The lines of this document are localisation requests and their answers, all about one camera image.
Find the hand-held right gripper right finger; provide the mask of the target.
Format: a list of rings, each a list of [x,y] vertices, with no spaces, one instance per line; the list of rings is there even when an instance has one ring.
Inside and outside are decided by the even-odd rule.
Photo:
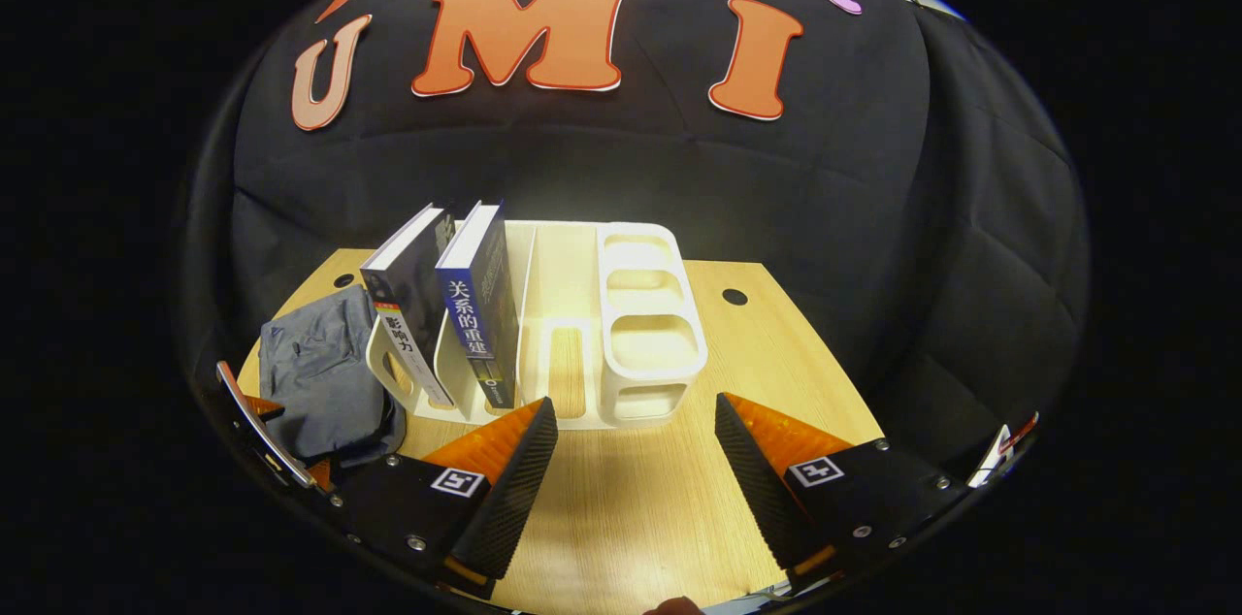
[[[715,435],[792,594],[886,567],[974,492],[888,439],[851,444],[733,393]]]

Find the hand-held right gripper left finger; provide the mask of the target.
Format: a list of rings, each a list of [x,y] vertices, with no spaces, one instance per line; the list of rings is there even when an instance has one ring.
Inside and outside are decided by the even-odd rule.
[[[420,580],[488,599],[505,578],[558,441],[539,398],[422,458],[373,461],[337,488],[330,521]]]

